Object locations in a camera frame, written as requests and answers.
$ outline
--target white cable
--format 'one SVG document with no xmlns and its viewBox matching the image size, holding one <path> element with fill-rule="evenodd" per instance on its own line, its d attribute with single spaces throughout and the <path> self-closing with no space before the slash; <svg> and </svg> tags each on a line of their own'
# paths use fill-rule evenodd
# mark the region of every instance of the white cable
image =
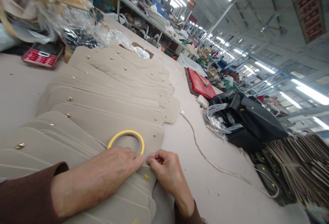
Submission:
<svg viewBox="0 0 329 224">
<path fill-rule="evenodd" d="M 181 115 L 186 119 L 186 121 L 190 124 L 190 126 L 191 126 L 191 128 L 192 128 L 192 131 L 193 131 L 193 136 L 194 136 L 194 142 L 195 142 L 195 145 L 198 147 L 198 150 L 200 151 L 201 155 L 202 155 L 202 156 L 205 158 L 205 160 L 206 160 L 207 162 L 209 162 L 209 164 L 212 165 L 216 170 L 218 170 L 218 171 L 220 171 L 220 172 L 222 172 L 222 173 L 225 173 L 225 174 L 227 174 L 227 175 L 231 175 L 231 176 L 233 176 L 233 177 L 236 177 L 236 178 L 239 178 L 239 179 L 243 180 L 244 182 L 246 182 L 247 184 L 251 185 L 252 187 L 255 187 L 255 188 L 256 188 L 257 190 L 259 190 L 261 193 L 263 193 L 264 195 L 266 195 L 266 196 L 268 196 L 268 197 L 270 197 L 270 198 L 276 198 L 276 197 L 279 195 L 280 190 L 279 190 L 279 188 L 278 188 L 277 185 L 276 185 L 276 187 L 277 187 L 278 191 L 277 191 L 273 196 L 271 196 L 271 195 L 269 195 L 266 191 L 260 189 L 258 186 L 256 186 L 256 185 L 254 185 L 253 183 L 251 183 L 251 182 L 250 182 L 248 179 L 246 179 L 245 177 L 243 177 L 243 176 L 241 176 L 241 175 L 239 175 L 239 174 L 237 174 L 237 173 L 234 173 L 234 172 L 226 171 L 225 169 L 222 169 L 222 168 L 216 166 L 215 164 L 213 164 L 211 161 L 209 161 L 208 158 L 202 153 L 202 151 L 201 151 L 201 149 L 200 149 L 200 147 L 199 147 L 199 145 L 198 145 L 198 143 L 197 143 L 197 141 L 196 141 L 195 130 L 194 130 L 194 128 L 193 128 L 191 122 L 188 120 L 188 118 L 187 118 L 187 116 L 186 116 L 186 114 L 184 113 L 183 110 L 180 111 L 180 114 L 181 114 Z M 246 155 L 245 155 L 245 153 L 244 153 L 243 150 L 242 150 L 242 152 L 243 152 L 243 153 L 242 153 L 243 156 L 244 156 L 245 159 L 247 160 L 247 157 L 246 157 Z M 268 178 L 273 184 L 275 184 L 275 183 L 273 182 L 273 180 L 270 179 L 270 177 L 268 177 L 265 173 L 263 173 L 262 171 L 260 171 L 260 170 L 258 170 L 258 169 L 255 169 L 255 168 L 250 164 L 250 162 L 249 162 L 248 160 L 247 160 L 247 162 L 248 162 L 248 164 L 249 164 L 254 170 L 256 170 L 256 171 L 262 173 L 262 174 L 265 175 L 265 176 L 266 176 L 266 177 L 267 177 L 267 178 Z"/>
</svg>

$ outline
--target left hand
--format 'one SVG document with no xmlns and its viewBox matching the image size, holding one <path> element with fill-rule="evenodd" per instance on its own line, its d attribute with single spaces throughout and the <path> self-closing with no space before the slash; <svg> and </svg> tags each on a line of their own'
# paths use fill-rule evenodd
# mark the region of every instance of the left hand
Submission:
<svg viewBox="0 0 329 224">
<path fill-rule="evenodd" d="M 56 175 L 51 197 L 58 217 L 69 217 L 110 198 L 145 162 L 130 148 L 110 148 L 90 161 Z"/>
</svg>

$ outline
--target yellow tape roll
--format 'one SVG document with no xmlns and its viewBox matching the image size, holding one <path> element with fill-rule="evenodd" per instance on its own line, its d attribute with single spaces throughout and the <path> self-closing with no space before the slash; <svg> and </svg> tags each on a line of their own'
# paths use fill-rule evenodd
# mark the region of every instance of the yellow tape roll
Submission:
<svg viewBox="0 0 329 224">
<path fill-rule="evenodd" d="M 112 147 L 112 145 L 113 145 L 113 143 L 114 143 L 115 140 L 117 140 L 118 138 L 120 138 L 120 137 L 122 137 L 124 135 L 133 135 L 133 136 L 135 136 L 138 139 L 139 145 L 140 145 L 141 149 L 140 149 L 140 152 L 139 152 L 139 154 L 137 156 L 139 156 L 139 155 L 141 155 L 141 154 L 144 153 L 144 148 L 145 148 L 144 139 L 143 139 L 143 137 L 138 132 L 136 132 L 134 130 L 125 130 L 125 131 L 122 131 L 122 132 L 117 133 L 111 139 L 111 141 L 110 141 L 107 149 L 109 149 L 109 148 Z"/>
</svg>

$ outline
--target red calculator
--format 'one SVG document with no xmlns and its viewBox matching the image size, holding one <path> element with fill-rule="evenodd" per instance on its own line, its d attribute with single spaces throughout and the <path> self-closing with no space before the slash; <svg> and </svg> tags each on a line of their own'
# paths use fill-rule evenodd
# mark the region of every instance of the red calculator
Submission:
<svg viewBox="0 0 329 224">
<path fill-rule="evenodd" d="M 54 68 L 64 50 L 63 45 L 49 42 L 41 44 L 36 42 L 22 57 L 23 61 L 30 64 Z"/>
</svg>

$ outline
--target black leather bag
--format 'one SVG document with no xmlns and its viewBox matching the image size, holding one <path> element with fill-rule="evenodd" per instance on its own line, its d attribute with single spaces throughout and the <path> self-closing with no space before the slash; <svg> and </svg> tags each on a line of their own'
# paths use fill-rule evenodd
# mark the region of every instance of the black leather bag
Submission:
<svg viewBox="0 0 329 224">
<path fill-rule="evenodd" d="M 233 125 L 228 118 L 230 115 L 235 123 L 243 126 L 243 128 L 227 134 L 229 142 L 245 151 L 260 151 L 265 148 L 264 143 L 288 136 L 286 130 L 271 112 L 247 98 L 243 93 L 225 92 L 216 95 L 209 105 L 220 103 L 229 104 L 227 109 L 221 110 L 217 114 L 223 118 L 225 125 L 227 127 Z"/>
</svg>

